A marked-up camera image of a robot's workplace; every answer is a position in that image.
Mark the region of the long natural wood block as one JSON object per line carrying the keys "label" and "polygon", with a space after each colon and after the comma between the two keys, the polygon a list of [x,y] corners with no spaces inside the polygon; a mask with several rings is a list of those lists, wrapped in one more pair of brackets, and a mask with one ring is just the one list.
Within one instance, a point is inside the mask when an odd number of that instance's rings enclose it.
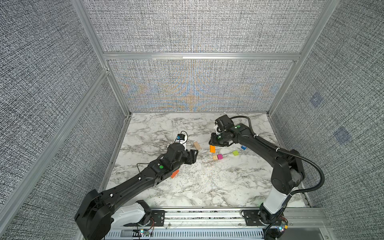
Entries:
{"label": "long natural wood block", "polygon": [[194,146],[197,150],[201,150],[201,146],[198,142],[194,142]]}

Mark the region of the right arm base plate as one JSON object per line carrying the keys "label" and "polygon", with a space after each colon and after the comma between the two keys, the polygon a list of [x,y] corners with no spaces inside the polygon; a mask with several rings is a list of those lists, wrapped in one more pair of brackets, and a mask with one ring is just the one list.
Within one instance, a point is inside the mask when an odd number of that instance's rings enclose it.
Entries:
{"label": "right arm base plate", "polygon": [[270,214],[268,211],[264,210],[242,210],[241,215],[243,216],[247,226],[265,226],[273,223],[274,226],[280,225],[281,222],[285,219],[283,213]]}

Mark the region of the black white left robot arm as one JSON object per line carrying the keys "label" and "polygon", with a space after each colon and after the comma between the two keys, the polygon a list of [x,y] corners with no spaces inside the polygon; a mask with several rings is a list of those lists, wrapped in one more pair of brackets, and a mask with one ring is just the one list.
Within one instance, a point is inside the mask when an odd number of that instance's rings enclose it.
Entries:
{"label": "black white left robot arm", "polygon": [[83,237],[103,239],[111,229],[112,215],[123,204],[166,180],[183,164],[195,164],[198,153],[198,150],[185,149],[180,143],[172,143],[166,153],[148,163],[136,176],[100,193],[95,189],[88,192],[74,217]]}

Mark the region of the orange wooden block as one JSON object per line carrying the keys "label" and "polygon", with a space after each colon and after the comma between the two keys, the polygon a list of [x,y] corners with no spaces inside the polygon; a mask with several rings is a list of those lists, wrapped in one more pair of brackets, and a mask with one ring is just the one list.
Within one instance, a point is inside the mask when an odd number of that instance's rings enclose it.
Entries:
{"label": "orange wooden block", "polygon": [[215,152],[216,152],[216,147],[210,145],[210,152],[211,152],[211,153],[215,153]]}

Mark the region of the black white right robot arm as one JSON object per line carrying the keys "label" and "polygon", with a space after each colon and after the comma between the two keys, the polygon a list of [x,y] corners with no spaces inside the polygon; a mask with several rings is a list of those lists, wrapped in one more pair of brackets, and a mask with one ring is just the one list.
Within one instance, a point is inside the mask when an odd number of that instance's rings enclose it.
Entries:
{"label": "black white right robot arm", "polygon": [[212,133],[209,144],[217,147],[228,147],[230,142],[240,144],[262,157],[272,168],[272,188],[261,204],[259,210],[260,222],[264,225],[275,222],[283,208],[292,197],[293,189],[304,179],[302,161],[291,153],[281,153],[278,147],[252,133],[244,124],[230,125],[230,128],[220,133]]}

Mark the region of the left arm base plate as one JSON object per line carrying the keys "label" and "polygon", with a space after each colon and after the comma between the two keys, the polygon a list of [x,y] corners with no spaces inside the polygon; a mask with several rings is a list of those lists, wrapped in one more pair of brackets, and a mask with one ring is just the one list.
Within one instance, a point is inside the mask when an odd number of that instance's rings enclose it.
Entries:
{"label": "left arm base plate", "polygon": [[152,210],[150,214],[145,214],[144,219],[139,223],[129,223],[124,224],[124,227],[163,227],[165,222],[165,213],[164,210]]}

